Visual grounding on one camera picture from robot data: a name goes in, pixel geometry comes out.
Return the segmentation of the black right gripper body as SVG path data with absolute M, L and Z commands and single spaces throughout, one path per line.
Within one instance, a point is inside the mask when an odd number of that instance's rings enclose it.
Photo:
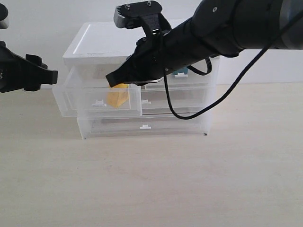
M 152 47 L 142 39 L 135 51 L 127 58 L 128 83 L 152 83 L 175 71 L 165 35 L 156 36 Z

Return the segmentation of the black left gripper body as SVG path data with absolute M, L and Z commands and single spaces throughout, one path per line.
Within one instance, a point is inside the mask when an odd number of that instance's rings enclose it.
M 0 92 L 27 89 L 26 58 L 13 53 L 0 42 Z

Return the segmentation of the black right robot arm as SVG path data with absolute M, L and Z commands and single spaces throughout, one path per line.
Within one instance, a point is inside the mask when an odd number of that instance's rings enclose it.
M 171 27 L 154 0 L 120 5 L 115 25 L 141 27 L 145 37 L 106 79 L 111 87 L 142 86 L 207 58 L 262 49 L 302 10 L 300 0 L 204 0 L 192 17 Z

